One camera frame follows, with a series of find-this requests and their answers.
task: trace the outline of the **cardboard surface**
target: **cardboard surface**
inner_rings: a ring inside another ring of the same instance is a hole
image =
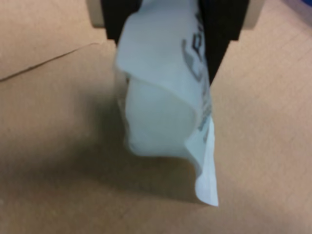
[[[1,234],[312,233],[312,28],[296,9],[267,0],[213,84],[219,208],[195,202],[189,163],[123,148],[114,52],[0,83]]]
[[[0,31],[0,80],[106,36],[85,0],[2,0]]]

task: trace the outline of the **crumpled bag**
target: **crumpled bag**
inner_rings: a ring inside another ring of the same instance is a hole
[[[196,0],[143,0],[118,44],[116,81],[126,146],[196,170],[197,197],[218,205],[205,38]]]

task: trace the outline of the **crease in cardboard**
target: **crease in cardboard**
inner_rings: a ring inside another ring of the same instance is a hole
[[[38,67],[41,67],[41,66],[43,66],[43,65],[45,65],[45,64],[47,64],[47,63],[49,63],[49,62],[52,62],[52,61],[55,61],[55,60],[57,60],[57,59],[60,59],[60,58],[62,58],[62,57],[64,57],[64,56],[70,55],[70,54],[72,54],[72,53],[74,53],[74,52],[76,52],[76,51],[78,51],[78,50],[81,50],[81,49],[83,49],[83,48],[85,48],[85,47],[88,47],[88,46],[91,46],[91,45],[101,45],[101,44],[102,44],[102,43],[92,42],[92,43],[89,43],[89,44],[87,44],[87,45],[83,45],[83,46],[81,46],[81,47],[79,47],[79,48],[76,48],[76,49],[71,50],[71,51],[69,51],[69,52],[66,52],[66,53],[64,53],[64,54],[61,54],[61,55],[55,56],[55,57],[53,57],[53,58],[51,58],[51,59],[48,59],[48,60],[45,60],[45,61],[43,61],[43,62],[37,63],[36,65],[30,66],[30,67],[28,67],[28,68],[26,68],[26,69],[22,69],[22,70],[20,70],[20,71],[18,71],[18,72],[15,72],[15,73],[13,73],[13,74],[11,74],[11,75],[9,75],[9,76],[0,78],[0,83],[1,83],[1,82],[4,82],[4,81],[7,81],[7,80],[9,80],[9,79],[11,79],[11,78],[14,78],[14,77],[16,77],[16,76],[19,76],[19,75],[21,75],[21,74],[24,74],[24,73],[26,73],[26,72],[32,71],[32,70],[34,70],[34,69],[36,69],[36,68],[38,68]]]

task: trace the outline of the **plastic bag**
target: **plastic bag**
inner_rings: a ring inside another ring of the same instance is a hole
[[[116,77],[127,147],[175,156],[196,169],[197,197],[217,206],[214,124],[196,0],[143,0],[124,26]]]

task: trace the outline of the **white plastic bag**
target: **white plastic bag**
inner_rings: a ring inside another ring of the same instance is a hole
[[[143,0],[125,23],[116,67],[125,94],[119,104],[127,146],[139,156],[188,159],[196,169],[197,197],[217,206],[214,124],[197,1]]]

